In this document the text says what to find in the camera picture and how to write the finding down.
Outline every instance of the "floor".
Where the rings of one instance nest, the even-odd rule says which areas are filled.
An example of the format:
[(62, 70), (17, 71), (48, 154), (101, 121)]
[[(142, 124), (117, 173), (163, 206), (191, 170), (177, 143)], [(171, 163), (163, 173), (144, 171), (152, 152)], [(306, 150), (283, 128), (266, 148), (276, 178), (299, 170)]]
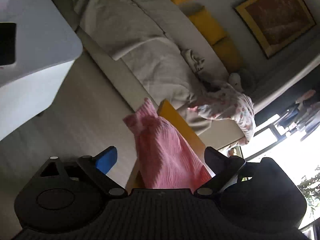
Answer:
[(95, 156), (116, 146), (118, 161), (108, 176), (125, 186), (136, 160), (133, 135), (122, 121), (130, 113), (130, 107), (84, 52), (44, 114), (0, 141), (0, 239), (11, 239), (20, 231), (14, 199), (50, 156), (63, 160)]

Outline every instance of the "pink object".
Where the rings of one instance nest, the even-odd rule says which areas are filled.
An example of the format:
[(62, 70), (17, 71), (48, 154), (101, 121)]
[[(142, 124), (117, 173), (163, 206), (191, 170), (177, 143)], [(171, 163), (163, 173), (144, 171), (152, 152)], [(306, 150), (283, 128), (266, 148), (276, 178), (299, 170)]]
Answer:
[(124, 118), (134, 134), (146, 188), (190, 188), (211, 179), (207, 169), (178, 130), (158, 116), (150, 99)]

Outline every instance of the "gold picture frame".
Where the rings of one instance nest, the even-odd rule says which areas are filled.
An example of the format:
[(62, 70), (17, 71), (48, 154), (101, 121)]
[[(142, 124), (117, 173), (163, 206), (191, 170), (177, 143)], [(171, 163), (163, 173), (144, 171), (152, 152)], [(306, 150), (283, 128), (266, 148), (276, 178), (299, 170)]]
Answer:
[(316, 25), (303, 0), (247, 0), (235, 10), (267, 58)]

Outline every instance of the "picture frame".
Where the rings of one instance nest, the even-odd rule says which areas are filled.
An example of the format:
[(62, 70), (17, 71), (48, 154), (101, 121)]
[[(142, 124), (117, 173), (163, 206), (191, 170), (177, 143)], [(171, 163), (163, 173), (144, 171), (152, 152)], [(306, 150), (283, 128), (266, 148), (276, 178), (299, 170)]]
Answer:
[(235, 10), (268, 59), (316, 25), (304, 0), (247, 0)]

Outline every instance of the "pink cloth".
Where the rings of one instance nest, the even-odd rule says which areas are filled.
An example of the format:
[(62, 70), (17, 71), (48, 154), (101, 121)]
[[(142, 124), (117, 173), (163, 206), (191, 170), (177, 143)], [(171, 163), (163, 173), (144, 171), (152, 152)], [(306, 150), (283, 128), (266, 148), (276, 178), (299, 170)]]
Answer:
[(158, 116), (150, 99), (124, 122), (134, 134), (146, 188), (190, 188), (194, 192), (211, 179), (177, 129)]

